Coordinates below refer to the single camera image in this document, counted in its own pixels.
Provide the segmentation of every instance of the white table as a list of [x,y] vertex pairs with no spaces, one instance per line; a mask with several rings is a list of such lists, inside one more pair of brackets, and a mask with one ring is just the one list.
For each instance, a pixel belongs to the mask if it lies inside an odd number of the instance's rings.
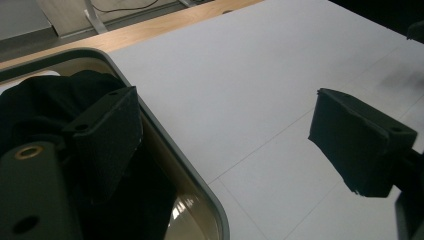
[[307,137],[323,87],[424,133],[422,44],[329,1],[266,0],[110,56],[218,196],[232,239],[397,239],[399,191],[351,193]]

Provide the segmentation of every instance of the black fabric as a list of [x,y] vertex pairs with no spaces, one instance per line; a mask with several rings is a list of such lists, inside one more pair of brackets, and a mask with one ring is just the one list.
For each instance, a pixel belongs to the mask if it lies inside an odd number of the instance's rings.
[[0,96],[0,156],[33,141],[62,141],[68,123],[108,92],[125,87],[110,74],[29,78]]
[[142,145],[111,200],[93,206],[79,199],[85,239],[162,240],[175,198],[175,187]]
[[[112,75],[82,71],[70,77],[33,77],[6,90],[0,96],[0,156],[33,141],[64,143],[61,131],[66,125],[102,96],[122,87]],[[81,190],[83,183],[75,185],[72,198],[84,239],[163,239],[175,187],[143,145],[127,172],[103,204],[91,204]]]

